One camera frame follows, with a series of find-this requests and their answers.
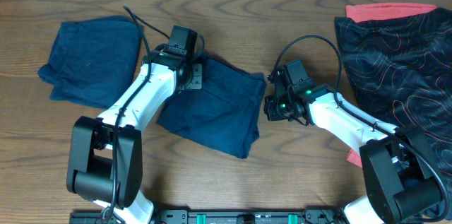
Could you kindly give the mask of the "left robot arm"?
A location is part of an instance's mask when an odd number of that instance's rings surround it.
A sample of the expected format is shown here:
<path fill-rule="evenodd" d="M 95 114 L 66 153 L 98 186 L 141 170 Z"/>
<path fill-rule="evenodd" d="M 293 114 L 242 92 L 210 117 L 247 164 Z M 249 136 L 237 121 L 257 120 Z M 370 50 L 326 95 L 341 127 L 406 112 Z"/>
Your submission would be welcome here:
<path fill-rule="evenodd" d="M 70 223 L 151 223 L 154 205 L 141 191 L 142 134 L 167 98 L 202 86 L 196 55 L 153 51 L 126 92 L 96 118 L 73 126 L 67 189 L 102 207 L 73 212 Z"/>

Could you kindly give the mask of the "navy blue shorts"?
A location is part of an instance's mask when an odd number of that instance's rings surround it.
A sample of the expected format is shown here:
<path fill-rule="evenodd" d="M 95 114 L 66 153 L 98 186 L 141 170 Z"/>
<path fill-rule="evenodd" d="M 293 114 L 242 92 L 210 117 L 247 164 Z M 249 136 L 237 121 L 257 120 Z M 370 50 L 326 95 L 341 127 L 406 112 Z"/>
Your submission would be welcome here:
<path fill-rule="evenodd" d="M 157 124 L 202 146 L 245 159 L 259 138 L 264 76 L 207 56 L 199 63 L 202 88 L 183 90 L 170 97 Z"/>

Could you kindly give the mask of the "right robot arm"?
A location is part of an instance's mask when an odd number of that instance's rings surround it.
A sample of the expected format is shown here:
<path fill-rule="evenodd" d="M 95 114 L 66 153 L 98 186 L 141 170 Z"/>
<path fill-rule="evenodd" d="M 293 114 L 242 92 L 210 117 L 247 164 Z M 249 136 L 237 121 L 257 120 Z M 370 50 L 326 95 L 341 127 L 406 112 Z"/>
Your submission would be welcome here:
<path fill-rule="evenodd" d="M 271 83 L 268 120 L 315 125 L 359 154 L 366 194 L 344 206 L 335 223 L 436 223 L 447 217 L 450 198 L 423 130 L 374 118 L 326 84 Z"/>

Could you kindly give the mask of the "folded navy shorts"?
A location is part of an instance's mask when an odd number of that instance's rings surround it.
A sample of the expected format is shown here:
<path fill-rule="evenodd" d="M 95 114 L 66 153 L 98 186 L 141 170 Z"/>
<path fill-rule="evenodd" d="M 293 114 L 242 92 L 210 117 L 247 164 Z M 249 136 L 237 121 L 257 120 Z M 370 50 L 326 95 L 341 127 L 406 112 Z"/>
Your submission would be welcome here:
<path fill-rule="evenodd" d="M 140 45 L 127 16 L 62 22 L 37 74 L 54 86 L 51 100 L 107 109 L 131 85 Z"/>

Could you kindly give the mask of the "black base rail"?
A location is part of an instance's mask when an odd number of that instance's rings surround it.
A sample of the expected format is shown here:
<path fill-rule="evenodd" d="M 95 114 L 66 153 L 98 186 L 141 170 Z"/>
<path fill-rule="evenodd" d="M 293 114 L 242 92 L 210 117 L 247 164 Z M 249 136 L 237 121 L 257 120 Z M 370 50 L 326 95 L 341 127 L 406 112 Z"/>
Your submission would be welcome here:
<path fill-rule="evenodd" d="M 154 224 L 347 224 L 341 211 L 310 208 L 304 211 L 240 212 L 164 210 L 152 214 Z"/>

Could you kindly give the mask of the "red coral garment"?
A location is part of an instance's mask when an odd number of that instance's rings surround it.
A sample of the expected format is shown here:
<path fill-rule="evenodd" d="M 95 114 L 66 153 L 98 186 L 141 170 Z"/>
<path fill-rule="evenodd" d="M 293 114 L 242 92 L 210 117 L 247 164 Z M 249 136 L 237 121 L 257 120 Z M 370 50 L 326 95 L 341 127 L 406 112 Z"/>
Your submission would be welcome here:
<path fill-rule="evenodd" d="M 416 16 L 429 13 L 435 9 L 437 9 L 435 5 L 416 3 L 377 3 L 347 5 L 345 7 L 346 17 L 351 18 L 356 23 Z"/>

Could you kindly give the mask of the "black patterned shorts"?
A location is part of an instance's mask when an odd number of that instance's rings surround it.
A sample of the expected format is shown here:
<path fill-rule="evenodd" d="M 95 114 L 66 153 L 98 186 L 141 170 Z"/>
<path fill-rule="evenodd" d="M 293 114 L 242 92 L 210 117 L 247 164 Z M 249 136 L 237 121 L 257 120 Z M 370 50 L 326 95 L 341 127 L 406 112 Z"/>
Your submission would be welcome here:
<path fill-rule="evenodd" d="M 451 188 L 451 11 L 389 20 L 334 20 L 359 108 L 399 127 L 423 129 Z"/>

